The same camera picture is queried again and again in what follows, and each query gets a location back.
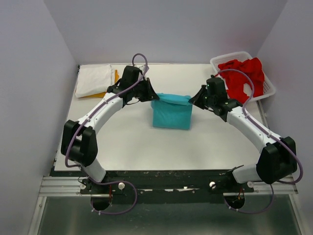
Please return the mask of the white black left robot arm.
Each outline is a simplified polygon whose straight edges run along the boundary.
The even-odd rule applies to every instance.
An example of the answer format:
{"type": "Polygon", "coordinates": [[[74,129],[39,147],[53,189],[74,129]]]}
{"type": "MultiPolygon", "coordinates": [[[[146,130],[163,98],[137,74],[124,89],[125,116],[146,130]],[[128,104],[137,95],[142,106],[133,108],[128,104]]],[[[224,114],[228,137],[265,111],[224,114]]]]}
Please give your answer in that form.
{"type": "Polygon", "coordinates": [[[146,77],[148,65],[126,66],[122,77],[108,87],[105,96],[85,116],[64,124],[61,153],[65,161],[73,161],[93,179],[91,187],[97,193],[104,193],[109,186],[105,179],[106,170],[97,159],[97,134],[104,124],[132,99],[140,102],[158,100],[150,79],[146,77]]]}

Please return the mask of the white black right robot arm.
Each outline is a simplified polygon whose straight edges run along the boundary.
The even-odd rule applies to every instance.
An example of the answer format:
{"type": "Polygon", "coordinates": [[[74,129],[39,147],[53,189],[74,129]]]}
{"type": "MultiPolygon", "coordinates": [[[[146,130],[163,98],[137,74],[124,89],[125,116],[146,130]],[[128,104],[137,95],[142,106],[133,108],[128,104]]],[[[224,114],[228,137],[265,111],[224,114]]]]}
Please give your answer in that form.
{"type": "Polygon", "coordinates": [[[219,77],[207,79],[189,102],[203,110],[211,110],[224,122],[238,129],[260,153],[257,163],[234,168],[225,179],[225,187],[235,192],[243,183],[278,182],[297,171],[295,141],[271,132],[245,109],[242,103],[227,96],[224,82],[219,77]]]}

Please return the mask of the teal t shirt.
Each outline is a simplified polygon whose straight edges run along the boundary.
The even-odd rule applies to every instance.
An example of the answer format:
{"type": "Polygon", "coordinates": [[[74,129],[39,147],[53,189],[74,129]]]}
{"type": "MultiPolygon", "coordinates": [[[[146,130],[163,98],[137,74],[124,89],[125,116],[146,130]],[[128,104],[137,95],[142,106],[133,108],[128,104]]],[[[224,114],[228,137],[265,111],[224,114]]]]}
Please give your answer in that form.
{"type": "Polygon", "coordinates": [[[158,93],[159,100],[153,100],[152,126],[156,128],[189,130],[191,128],[191,96],[158,93]]]}

